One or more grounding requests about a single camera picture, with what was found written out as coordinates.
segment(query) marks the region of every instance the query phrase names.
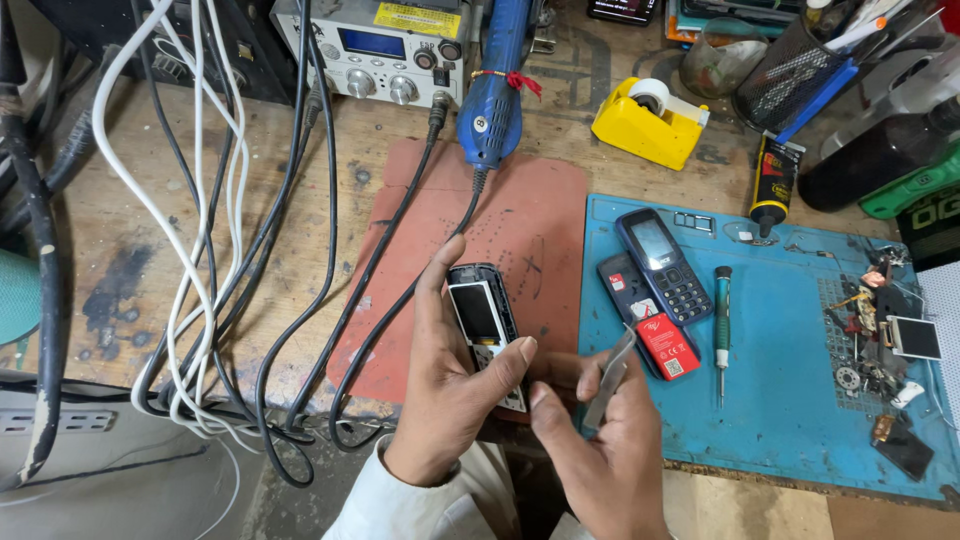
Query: hand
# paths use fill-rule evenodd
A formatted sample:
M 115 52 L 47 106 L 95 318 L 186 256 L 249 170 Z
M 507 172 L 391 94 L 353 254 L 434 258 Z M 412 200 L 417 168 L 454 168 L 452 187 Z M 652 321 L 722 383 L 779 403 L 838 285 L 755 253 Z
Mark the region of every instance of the hand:
M 607 353 L 582 362 L 577 395 L 592 399 Z M 569 374 L 564 376 L 569 382 Z M 660 414 L 647 391 L 639 360 L 607 404 L 606 424 L 588 441 L 573 428 L 557 393 L 543 382 L 530 391 L 534 434 L 553 460 L 566 500 L 597 540 L 669 539 L 663 521 Z
M 461 234 L 433 256 L 414 293 L 414 336 L 407 395 L 393 442 L 383 456 L 392 475 L 412 485 L 433 485 L 467 451 L 484 418 L 516 388 L 537 352 L 521 337 L 487 369 L 473 363 L 453 304 L 442 296 L 446 271 L 464 254 Z

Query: black bottle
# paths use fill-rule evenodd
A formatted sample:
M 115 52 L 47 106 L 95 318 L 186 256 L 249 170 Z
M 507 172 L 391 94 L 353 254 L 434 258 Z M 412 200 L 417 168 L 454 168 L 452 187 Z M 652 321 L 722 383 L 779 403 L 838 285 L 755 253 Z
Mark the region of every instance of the black bottle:
M 960 130 L 960 95 L 930 112 L 895 114 L 840 148 L 797 180 L 812 208 L 836 211 L 901 176 L 926 167 Z

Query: phone keypad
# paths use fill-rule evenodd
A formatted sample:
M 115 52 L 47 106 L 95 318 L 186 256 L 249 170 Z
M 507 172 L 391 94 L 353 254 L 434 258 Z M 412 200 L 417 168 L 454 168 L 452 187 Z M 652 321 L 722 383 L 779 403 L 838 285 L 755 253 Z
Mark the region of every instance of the phone keypad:
M 682 262 L 679 270 L 669 268 L 654 274 L 654 283 L 666 299 L 668 309 L 680 322 L 713 309 L 704 288 L 693 275 L 690 265 Z

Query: power strip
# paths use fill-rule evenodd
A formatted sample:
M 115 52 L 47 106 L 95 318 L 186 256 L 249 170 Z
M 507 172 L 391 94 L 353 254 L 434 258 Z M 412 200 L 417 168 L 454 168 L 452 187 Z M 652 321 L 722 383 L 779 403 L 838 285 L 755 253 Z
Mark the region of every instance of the power strip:
M 106 431 L 116 415 L 112 410 L 62 410 L 57 434 Z M 33 409 L 0 408 L 0 436 L 29 435 L 33 432 Z

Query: blue silicone mat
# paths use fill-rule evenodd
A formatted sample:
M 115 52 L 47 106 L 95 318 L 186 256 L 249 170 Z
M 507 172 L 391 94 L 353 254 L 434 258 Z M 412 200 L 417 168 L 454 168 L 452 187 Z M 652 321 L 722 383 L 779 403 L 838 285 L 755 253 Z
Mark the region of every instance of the blue silicone mat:
M 664 457 L 935 500 L 944 499 L 942 485 L 958 487 L 960 449 L 930 399 L 923 361 L 913 363 L 907 376 L 927 392 L 906 408 L 913 431 L 936 453 L 922 482 L 908 478 L 870 445 L 875 416 L 893 408 L 873 394 L 849 396 L 834 382 L 833 372 L 848 361 L 853 344 L 824 315 L 822 302 L 844 299 L 841 276 L 858 281 L 869 265 L 865 251 L 899 244 L 782 224 L 770 237 L 776 243 L 757 246 L 740 240 L 741 233 L 757 232 L 743 217 L 606 195 L 590 195 L 587 205 L 582 355 L 608 349 L 623 332 L 596 273 L 600 260 L 624 251 L 613 226 L 618 216 L 657 209 L 711 297 L 713 269 L 733 269 L 725 407 L 721 410 L 717 400 L 712 319 L 689 327 L 702 351 L 700 369 L 671 382 L 647 376 L 662 418 Z M 705 229 L 709 220 L 704 218 L 713 220 L 712 232 L 675 224 Z M 917 282 L 909 266 L 898 268 L 895 277 L 907 287 Z M 939 366 L 933 364 L 945 404 Z

